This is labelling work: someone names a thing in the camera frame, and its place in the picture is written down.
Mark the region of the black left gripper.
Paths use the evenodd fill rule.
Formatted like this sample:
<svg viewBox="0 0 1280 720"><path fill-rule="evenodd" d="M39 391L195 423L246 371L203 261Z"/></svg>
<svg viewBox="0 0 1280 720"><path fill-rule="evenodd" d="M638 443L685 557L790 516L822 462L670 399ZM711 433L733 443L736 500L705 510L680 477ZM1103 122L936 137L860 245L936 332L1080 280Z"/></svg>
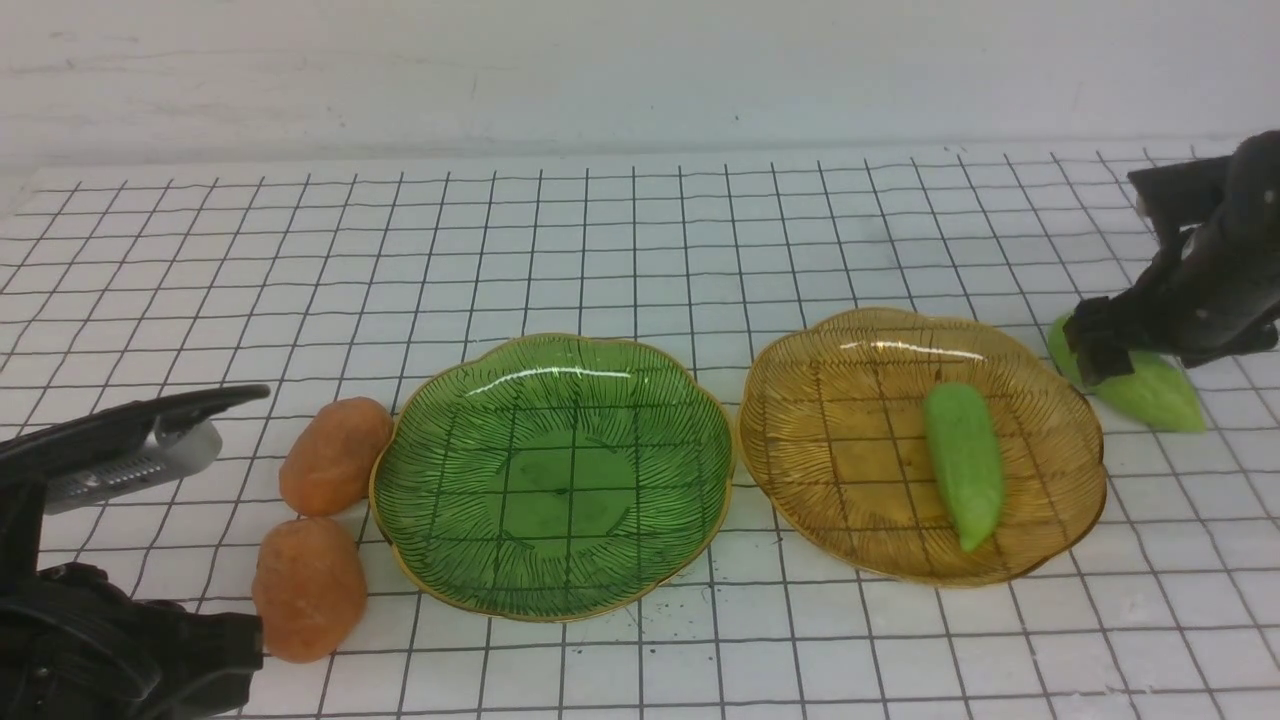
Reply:
<svg viewBox="0 0 1280 720"><path fill-rule="evenodd" d="M244 706L264 665L252 614L140 601L100 568L37 569L41 486L3 492L5 719L211 719Z"/></svg>

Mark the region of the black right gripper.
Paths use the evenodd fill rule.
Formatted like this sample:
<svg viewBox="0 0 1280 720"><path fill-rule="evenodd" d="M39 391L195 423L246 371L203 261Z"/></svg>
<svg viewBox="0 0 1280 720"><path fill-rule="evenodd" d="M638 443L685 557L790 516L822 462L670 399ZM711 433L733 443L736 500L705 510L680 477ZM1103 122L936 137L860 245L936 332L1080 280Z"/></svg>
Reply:
<svg viewBox="0 0 1280 720"><path fill-rule="evenodd" d="M1083 382L1130 375L1139 352L1190 369L1276 348L1279 133L1128 179L1158 249L1129 290L1085 299L1066 319Z"/></svg>

